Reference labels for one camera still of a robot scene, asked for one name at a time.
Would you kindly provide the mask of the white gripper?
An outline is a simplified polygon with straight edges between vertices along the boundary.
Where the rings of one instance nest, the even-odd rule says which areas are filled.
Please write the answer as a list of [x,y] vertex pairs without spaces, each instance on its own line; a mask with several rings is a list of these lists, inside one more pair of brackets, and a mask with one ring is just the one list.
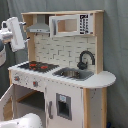
[[20,22],[17,17],[11,17],[1,23],[1,41],[10,42],[13,52],[24,49],[28,41],[23,39],[20,25],[25,25],[25,22]]

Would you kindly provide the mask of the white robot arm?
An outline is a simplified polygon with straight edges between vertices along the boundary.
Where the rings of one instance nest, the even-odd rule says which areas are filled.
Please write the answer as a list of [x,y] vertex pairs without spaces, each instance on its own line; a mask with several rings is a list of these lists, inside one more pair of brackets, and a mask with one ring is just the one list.
[[[24,49],[26,41],[23,39],[20,29],[21,22],[17,17],[3,21],[0,28],[0,67],[6,61],[5,45],[10,42],[13,52]],[[14,86],[11,85],[0,98],[0,128],[43,128],[40,117],[29,113],[20,118],[13,117],[11,120],[4,120],[4,107],[9,100],[14,100]]]

